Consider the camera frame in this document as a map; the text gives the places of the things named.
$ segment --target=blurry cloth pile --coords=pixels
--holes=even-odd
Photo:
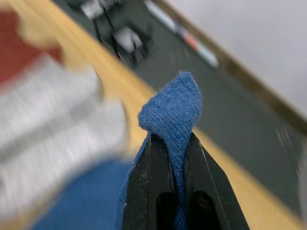
[[[144,105],[139,114],[139,125],[166,142],[178,186],[183,186],[180,179],[183,176],[184,150],[200,112],[198,86],[190,73],[182,72]],[[73,181],[51,210],[38,220],[34,229],[121,229],[129,175],[147,140],[134,162],[105,162]],[[180,214],[184,210],[179,209],[178,212],[178,225],[175,227],[184,229],[185,219]]]
[[[20,17],[13,11],[0,12],[0,85],[19,74],[42,53],[62,62],[61,49],[40,50],[27,44],[19,35]]]
[[[93,68],[65,70],[42,55],[0,88],[0,219],[24,214],[51,192],[122,155],[126,116],[103,100]]]

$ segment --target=blue towel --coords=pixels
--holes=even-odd
[[[73,181],[35,230],[112,230],[131,162],[104,162]]]
[[[116,228],[119,230],[129,174],[135,167],[151,133],[157,134],[165,141],[171,156],[176,189],[179,194],[179,207],[174,228],[186,229],[184,154],[192,127],[200,112],[199,88],[190,73],[181,72],[143,106],[139,114],[139,124],[148,131],[148,135],[132,165],[109,161],[90,170],[64,190],[61,199],[47,215],[39,220],[34,229],[112,230]]]
[[[185,211],[184,158],[193,125],[201,113],[201,92],[189,72],[181,72],[155,97],[145,104],[139,113],[139,125],[148,135],[157,134],[164,140],[170,154],[179,204],[174,229],[187,229]],[[137,154],[131,170],[139,159],[148,136]],[[118,200],[116,230],[121,229],[127,193],[128,177]]]

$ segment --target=gray striped fabric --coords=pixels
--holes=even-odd
[[[74,121],[74,126],[53,136],[45,130],[47,135],[35,145],[1,164],[0,219],[25,213],[50,191],[62,188],[93,165],[122,155],[127,135],[121,102],[96,101],[95,105],[89,115]]]
[[[22,146],[40,135],[42,127],[54,131],[67,113],[87,111],[88,101],[97,100],[101,91],[93,68],[79,73],[66,71],[47,55],[29,67],[23,76],[0,91],[0,161],[10,157],[12,143]]]

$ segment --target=white wall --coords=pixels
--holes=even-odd
[[[307,0],[164,0],[307,121]]]

